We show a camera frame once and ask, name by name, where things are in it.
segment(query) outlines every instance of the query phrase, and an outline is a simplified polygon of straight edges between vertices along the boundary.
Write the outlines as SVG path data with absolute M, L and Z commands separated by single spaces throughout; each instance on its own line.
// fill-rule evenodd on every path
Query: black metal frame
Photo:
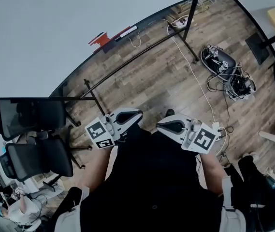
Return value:
M 185 44 L 185 46 L 189 49 L 189 51 L 194 56 L 193 63 L 196 63 L 197 61 L 199 61 L 199 58 L 196 55 L 196 53 L 193 51 L 193 49 L 190 47 L 190 45 L 186 42 L 186 39 L 187 39 L 188 32 L 189 32 L 189 29 L 190 29 L 190 26 L 191 26 L 191 23 L 192 23 L 192 19 L 193 19 L 193 16 L 194 16 L 194 12 L 195 12 L 197 3 L 198 3 L 198 0 L 192 0 L 191 9 L 190 9 L 190 12 L 189 12 L 189 15 L 188 15 L 187 25 L 184 28 L 180 29 L 179 31 L 175 31 L 175 32 L 171 33 L 170 35 L 166 36 L 165 38 L 159 40 L 158 42 L 154 43 L 150 47 L 146 48 L 145 50 L 143 50 L 139 54 L 133 56 L 131 59 L 126 61 L 124 64 L 122 64 L 121 66 L 116 68 L 114 71 L 109 73 L 107 76 L 105 76 L 103 79 L 101 79 L 99 82 L 97 82 L 94 86 L 90 87 L 89 81 L 87 81 L 85 79 L 85 85 L 87 86 L 88 91 L 85 92 L 81 97 L 59 97 L 59 96 L 57 96 L 57 97 L 55 97 L 55 96 L 51 96 L 51 97 L 0 97 L 0 100 L 11 100 L 12 102 L 21 102 L 21 101 L 68 101 L 68 102 L 72 102 L 72 101 L 95 101 L 96 105 L 99 107 L 100 112 L 104 116 L 105 112 L 103 111 L 103 109 L 100 106 L 97 98 L 93 94 L 93 90 L 95 88 L 97 88 L 99 85 L 101 85 L 103 82 L 105 82 L 108 78 L 110 78 L 111 76 L 116 74 L 118 71 L 120 71 L 121 69 L 126 67 L 131 62 L 133 62 L 139 56 L 141 56 L 144 53 L 150 51 L 152 48 L 154 48 L 157 45 L 165 42 L 169 38 L 171 38 L 175 35 L 178 35 L 180 37 L 180 39 L 183 41 L 183 43 Z
M 187 25 L 184 28 L 180 29 L 179 31 L 175 31 L 174 33 L 171 33 L 170 35 L 166 36 L 165 38 L 159 40 L 158 42 L 154 43 L 150 47 L 146 48 L 142 52 L 140 52 L 137 55 L 133 56 L 131 59 L 129 59 L 128 61 L 126 61 L 125 63 L 123 63 L 121 66 L 119 66 L 118 68 L 116 68 L 115 70 L 113 70 L 112 72 L 110 72 L 107 76 L 105 76 L 99 82 L 97 82 L 95 85 L 93 85 L 91 88 L 89 88 L 89 90 L 87 92 L 85 92 L 80 98 L 85 98 L 87 94 L 91 93 L 95 88 L 97 88 L 99 85 L 101 85 L 103 82 L 105 82 L 108 78 L 110 78 L 111 76 L 113 76 L 114 74 L 116 74 L 118 71 L 120 71 L 121 69 L 123 69 L 124 67 L 126 67 L 128 64 L 130 64 L 131 62 L 133 62 L 134 60 L 136 60 L 138 57 L 140 57 L 144 53 L 150 51 L 152 48 L 156 47 L 157 45 L 163 43 L 164 41 L 170 39 L 171 37 L 173 37 L 175 35 L 178 35 L 181 38 L 181 40 L 184 42 L 184 44 L 186 45 L 186 47 L 189 49 L 189 51 L 194 56 L 193 63 L 196 63 L 197 61 L 199 61 L 199 58 L 196 55 L 196 53 L 189 46 L 189 44 L 186 42 L 186 39 L 187 39 L 188 32 L 189 32 L 189 29 L 190 29 L 190 26 L 191 26 L 191 23 L 192 23 L 192 19 L 193 19 L 193 16 L 194 16 L 194 12 L 195 12 L 197 3 L 198 3 L 198 0 L 192 0 L 190 12 L 189 12 L 189 15 L 188 15 Z
M 271 37 L 271 38 L 265 40 L 264 42 L 262 42 L 262 43 L 260 44 L 260 48 L 263 49 L 263 48 L 265 48 L 265 47 L 267 47 L 267 46 L 269 46 L 269 45 L 271 45 L 271 44 L 273 44 L 273 43 L 275 43 L 275 35 L 274 35 L 273 37 Z

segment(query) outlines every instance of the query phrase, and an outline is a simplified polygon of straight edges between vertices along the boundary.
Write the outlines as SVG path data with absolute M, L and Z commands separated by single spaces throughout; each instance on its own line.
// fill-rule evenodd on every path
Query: robotic hand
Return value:
M 209 153 L 217 138 L 212 128 L 183 114 L 168 116 L 156 126 L 158 131 L 181 144 L 183 150 L 203 154 Z
M 125 141 L 128 129 L 141 121 L 143 112 L 135 108 L 118 108 L 103 118 L 98 117 L 85 129 L 98 148 L 105 148 Z
M 128 129 L 142 117 L 141 110 L 118 108 L 101 119 L 97 117 L 85 129 L 98 148 L 106 148 L 124 142 Z M 157 129 L 181 144 L 182 149 L 204 154 L 210 151 L 217 138 L 217 133 L 209 126 L 182 114 L 164 118 Z
M 223 81 L 228 79 L 236 71 L 236 61 L 221 48 L 209 44 L 201 51 L 203 65 Z

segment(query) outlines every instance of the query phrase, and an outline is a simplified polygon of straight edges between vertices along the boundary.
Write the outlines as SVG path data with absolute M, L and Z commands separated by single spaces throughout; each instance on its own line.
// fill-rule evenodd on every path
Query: shoulder strap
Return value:
M 231 182 L 231 177 L 227 176 L 222 179 L 222 189 L 223 189 L 223 206 L 227 210 L 233 210 L 232 201 L 231 201 L 231 188 L 233 187 Z

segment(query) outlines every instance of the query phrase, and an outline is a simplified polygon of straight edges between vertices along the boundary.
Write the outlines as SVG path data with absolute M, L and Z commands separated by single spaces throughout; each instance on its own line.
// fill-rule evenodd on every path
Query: black office chair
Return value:
M 28 131 L 50 131 L 64 127 L 66 118 L 75 126 L 81 125 L 67 113 L 63 101 L 0 100 L 0 134 L 5 141 Z
M 54 190 L 52 186 L 61 176 L 73 176 L 71 160 L 74 157 L 60 138 L 30 137 L 28 144 L 7 144 L 5 149 L 0 163 L 8 178 L 24 182 L 37 174 L 52 171 L 58 176 L 44 186 Z

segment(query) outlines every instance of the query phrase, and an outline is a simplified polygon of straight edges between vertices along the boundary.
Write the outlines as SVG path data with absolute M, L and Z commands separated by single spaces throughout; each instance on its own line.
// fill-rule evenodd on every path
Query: white shirt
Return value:
M 30 225 L 39 217 L 41 207 L 38 207 L 39 204 L 36 204 L 27 197 L 24 197 L 24 199 L 26 204 L 25 214 L 21 212 L 20 200 L 18 200 L 8 208 L 8 218 L 20 225 Z
M 81 232 L 80 205 L 82 200 L 89 196 L 89 188 L 83 187 L 79 204 L 71 211 L 61 214 L 56 223 L 55 232 Z

